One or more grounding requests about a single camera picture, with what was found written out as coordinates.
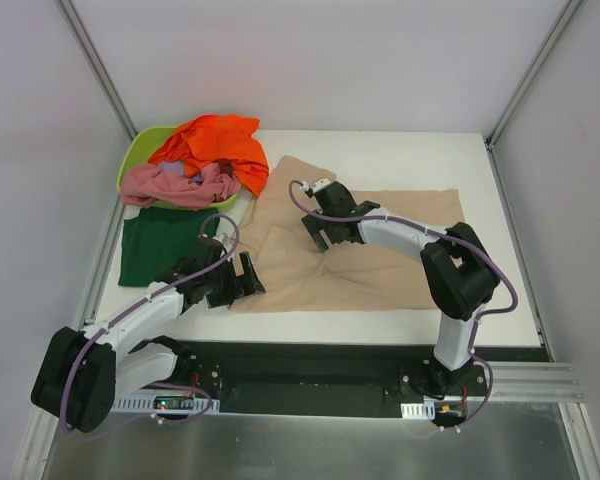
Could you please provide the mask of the aluminium frame post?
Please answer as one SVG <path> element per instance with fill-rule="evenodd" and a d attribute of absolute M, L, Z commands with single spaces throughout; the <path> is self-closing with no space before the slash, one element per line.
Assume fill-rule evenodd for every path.
<path fill-rule="evenodd" d="M 67 23 L 71 34 L 76 40 L 79 49 L 89 65 L 93 76 L 95 77 L 120 126 L 124 130 L 126 136 L 130 140 L 133 140 L 138 134 L 138 129 L 135 126 L 128 109 L 126 108 L 124 101 L 75 3 L 71 0 L 56 0 L 55 4 L 58 7 L 63 19 Z"/>
<path fill-rule="evenodd" d="M 504 134 L 514 115 L 521 107 L 523 101 L 530 93 L 537 78 L 542 73 L 545 65 L 551 58 L 554 50 L 564 37 L 574 18 L 586 4 L 585 0 L 568 0 L 564 2 L 558 16 L 553 21 L 549 31 L 542 40 L 537 52 L 534 54 L 529 66 L 517 83 L 513 94 L 509 98 L 503 112 L 498 117 L 495 126 L 485 137 L 485 146 L 491 152 L 499 139 Z"/>

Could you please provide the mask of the left aluminium frame post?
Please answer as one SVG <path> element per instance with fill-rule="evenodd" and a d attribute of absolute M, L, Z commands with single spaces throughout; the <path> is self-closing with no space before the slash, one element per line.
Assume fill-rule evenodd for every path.
<path fill-rule="evenodd" d="M 93 76 L 95 77 L 120 126 L 124 130 L 126 136 L 130 140 L 133 140 L 138 134 L 138 129 L 135 126 L 128 109 L 126 108 L 124 101 L 75 3 L 71 0 L 56 0 L 55 4 L 58 7 L 63 19 L 67 23 L 71 34 L 76 40 L 79 49 L 89 65 Z"/>

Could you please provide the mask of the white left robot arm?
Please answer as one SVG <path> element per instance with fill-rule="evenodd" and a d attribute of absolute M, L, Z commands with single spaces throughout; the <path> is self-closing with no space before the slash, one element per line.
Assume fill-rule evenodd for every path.
<path fill-rule="evenodd" d="M 113 316 L 52 337 L 34 382 L 33 405 L 68 429 L 89 433 L 115 401 L 154 383 L 197 394 L 193 358 L 182 342 L 158 327 L 204 302 L 230 306 L 266 289 L 248 252 L 220 237 L 198 238 L 191 252 L 150 282 L 145 292 Z"/>

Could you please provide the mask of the lavender t-shirt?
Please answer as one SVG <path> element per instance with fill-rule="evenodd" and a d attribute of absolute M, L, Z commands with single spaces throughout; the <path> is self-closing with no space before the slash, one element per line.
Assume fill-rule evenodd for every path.
<path fill-rule="evenodd" d="M 158 164 L 158 168 L 161 172 L 170 172 L 175 173 L 181 177 L 192 180 L 196 184 L 201 184 L 203 182 L 202 176 L 200 173 L 189 174 L 186 172 L 186 165 L 181 160 L 176 160 L 173 162 L 162 161 Z"/>

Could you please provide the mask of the folded dark green t-shirt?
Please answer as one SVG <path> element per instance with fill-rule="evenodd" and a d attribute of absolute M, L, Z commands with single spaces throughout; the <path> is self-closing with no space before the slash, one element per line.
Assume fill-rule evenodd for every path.
<path fill-rule="evenodd" d="M 146 287 L 194 248 L 203 222 L 217 209 L 141 209 L 125 220 L 118 285 Z"/>

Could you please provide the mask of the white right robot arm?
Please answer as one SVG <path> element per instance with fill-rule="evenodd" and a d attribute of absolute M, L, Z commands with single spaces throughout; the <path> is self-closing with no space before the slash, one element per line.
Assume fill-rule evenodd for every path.
<path fill-rule="evenodd" d="M 293 180 L 290 185 L 300 187 L 318 205 L 305 212 L 302 223 L 320 251 L 342 242 L 380 246 L 422 265 L 441 317 L 431 359 L 410 385 L 439 400 L 461 388 L 473 366 L 475 321 L 499 285 L 474 230 L 458 222 L 439 232 L 376 202 L 358 204 L 338 181 Z"/>

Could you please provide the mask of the lime green plastic basket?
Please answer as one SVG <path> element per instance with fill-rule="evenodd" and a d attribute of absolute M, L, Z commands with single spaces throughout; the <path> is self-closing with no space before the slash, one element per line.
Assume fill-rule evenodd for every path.
<path fill-rule="evenodd" d="M 119 168 L 116 184 L 118 192 L 128 170 L 136 165 L 147 163 L 151 155 L 165 143 L 176 128 L 176 126 L 153 126 L 136 135 Z M 235 193 L 224 201 L 211 203 L 209 208 L 216 208 L 219 213 L 227 213 L 234 207 L 237 198 L 238 193 Z M 156 200 L 152 207 L 168 210 L 184 210 L 184 207 L 172 205 L 161 200 Z"/>

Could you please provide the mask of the beige t-shirt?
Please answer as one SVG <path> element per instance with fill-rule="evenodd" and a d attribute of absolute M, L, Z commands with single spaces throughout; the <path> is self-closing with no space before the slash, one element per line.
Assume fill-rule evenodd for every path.
<path fill-rule="evenodd" d="M 417 259 L 387 248 L 343 242 L 320 252 L 301 220 L 315 203 L 294 205 L 293 179 L 333 180 L 335 174 L 284 156 L 240 223 L 240 250 L 249 253 L 266 291 L 236 301 L 235 313 L 433 310 Z"/>

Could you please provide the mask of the orange t-shirt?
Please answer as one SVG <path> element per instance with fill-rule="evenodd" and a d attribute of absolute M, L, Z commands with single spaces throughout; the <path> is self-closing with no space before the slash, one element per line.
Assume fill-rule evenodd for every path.
<path fill-rule="evenodd" d="M 211 163 L 228 163 L 241 184 L 259 197 L 270 172 L 264 149 L 253 137 L 259 126 L 255 117 L 203 115 L 178 126 L 148 163 L 181 161 L 188 175 Z"/>

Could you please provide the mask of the pink red t-shirt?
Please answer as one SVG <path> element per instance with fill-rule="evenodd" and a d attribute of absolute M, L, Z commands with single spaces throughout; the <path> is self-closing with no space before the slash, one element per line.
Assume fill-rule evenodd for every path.
<path fill-rule="evenodd" d="M 124 204 L 149 208 L 158 201 L 191 210 L 200 210 L 223 202 L 241 188 L 239 179 L 217 163 L 207 165 L 200 179 L 163 171 L 158 166 L 132 167 L 121 181 L 119 194 Z"/>

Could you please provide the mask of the right aluminium frame post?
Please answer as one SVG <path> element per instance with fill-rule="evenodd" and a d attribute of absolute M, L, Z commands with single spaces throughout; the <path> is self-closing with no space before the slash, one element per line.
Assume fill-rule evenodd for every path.
<path fill-rule="evenodd" d="M 523 101 L 530 93 L 537 78 L 542 73 L 545 65 L 551 58 L 554 50 L 564 37 L 574 18 L 586 4 L 585 0 L 568 0 L 564 2 L 558 16 L 553 21 L 549 31 L 542 40 L 537 52 L 534 54 L 529 66 L 517 83 L 513 94 L 509 98 L 503 112 L 498 117 L 495 126 L 485 137 L 485 146 L 491 152 L 499 139 L 504 134 L 514 115 L 521 107 Z"/>

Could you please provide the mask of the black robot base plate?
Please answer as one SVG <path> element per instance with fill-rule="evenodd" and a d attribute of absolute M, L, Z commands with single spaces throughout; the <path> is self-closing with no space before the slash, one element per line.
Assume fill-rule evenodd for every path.
<path fill-rule="evenodd" d="M 397 418 L 434 400 L 469 408 L 487 392 L 481 365 L 445 374 L 429 346 L 186 341 L 185 358 L 155 386 L 197 387 L 222 413 Z"/>

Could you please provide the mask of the front aluminium cross rail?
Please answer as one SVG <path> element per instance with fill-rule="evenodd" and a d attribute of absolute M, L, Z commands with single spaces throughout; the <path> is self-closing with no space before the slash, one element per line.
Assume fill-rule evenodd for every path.
<path fill-rule="evenodd" d="M 582 403 L 576 369 L 568 363 L 493 362 L 490 399 L 497 402 Z"/>

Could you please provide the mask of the right aluminium table rail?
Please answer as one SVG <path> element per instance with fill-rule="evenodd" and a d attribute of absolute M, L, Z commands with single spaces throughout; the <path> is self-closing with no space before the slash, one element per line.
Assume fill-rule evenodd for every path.
<path fill-rule="evenodd" d="M 517 225 L 515 222 L 514 214 L 512 207 L 509 202 L 509 198 L 507 196 L 506 188 L 504 182 L 502 180 L 502 176 L 500 174 L 498 164 L 496 161 L 496 157 L 494 155 L 494 146 L 491 145 L 488 141 L 485 142 L 485 150 L 489 159 L 489 164 L 491 167 L 492 175 L 496 184 L 496 188 L 498 190 L 498 194 L 501 200 L 504 216 L 506 219 L 506 223 L 508 226 L 509 234 L 511 236 L 511 241 L 513 245 L 513 249 L 516 256 L 516 261 L 518 263 L 520 269 L 520 275 L 522 279 L 522 284 L 524 286 L 524 291 L 527 297 L 527 303 L 529 304 L 531 314 L 534 320 L 534 324 L 537 330 L 537 334 L 540 340 L 541 346 L 547 353 L 547 356 L 550 361 L 555 360 L 554 352 L 551 346 L 551 342 L 547 336 L 547 330 L 545 328 L 544 322 L 541 317 L 540 310 L 538 308 L 537 298 L 535 292 L 532 288 L 529 271 L 527 268 L 527 262 L 524 258 L 524 254 L 522 252 L 519 232 L 517 229 Z"/>

